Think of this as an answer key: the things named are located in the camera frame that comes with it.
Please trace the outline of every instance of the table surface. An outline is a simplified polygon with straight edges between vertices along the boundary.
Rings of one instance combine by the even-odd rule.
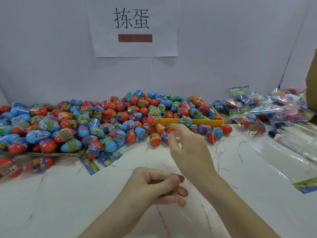
[[[215,169],[281,237],[315,237],[317,192],[299,192],[260,150],[272,162],[280,152],[298,155],[277,143],[268,148],[272,139],[266,134],[251,139],[239,126],[232,127],[230,136],[208,144]],[[147,140],[92,176],[76,161],[52,166],[44,174],[2,180],[1,237],[77,237],[111,204],[136,167],[180,173],[168,146],[152,148]],[[230,237],[195,187],[187,180],[184,186],[189,190],[186,208],[152,206],[129,237]]]

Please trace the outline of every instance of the white wall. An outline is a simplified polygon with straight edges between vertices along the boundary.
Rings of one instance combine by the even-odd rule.
[[[303,88],[310,64],[317,49],[317,0],[311,0],[303,27],[290,57],[282,88]]]
[[[0,86],[14,100],[104,100],[142,89],[213,101],[286,67],[308,0],[182,0],[179,57],[94,57],[83,0],[0,0]]]

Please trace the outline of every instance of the yellow box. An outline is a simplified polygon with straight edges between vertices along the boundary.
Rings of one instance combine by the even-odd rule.
[[[219,113],[212,107],[214,112],[217,116],[221,117]],[[178,123],[179,119],[164,119],[159,118],[159,123],[163,124],[164,126],[168,125],[169,123]],[[193,119],[193,124],[201,125],[209,125],[211,128],[219,127],[223,124],[224,119],[221,117],[221,120],[215,120],[215,119]]]

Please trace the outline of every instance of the white paper sign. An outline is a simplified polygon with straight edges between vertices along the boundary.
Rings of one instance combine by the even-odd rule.
[[[87,0],[96,57],[178,56],[180,0]]]

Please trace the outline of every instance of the cardboard box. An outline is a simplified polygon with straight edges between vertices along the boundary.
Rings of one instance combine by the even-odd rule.
[[[306,87],[307,107],[317,114],[317,50],[306,77]],[[317,116],[312,118],[311,123],[317,125]]]

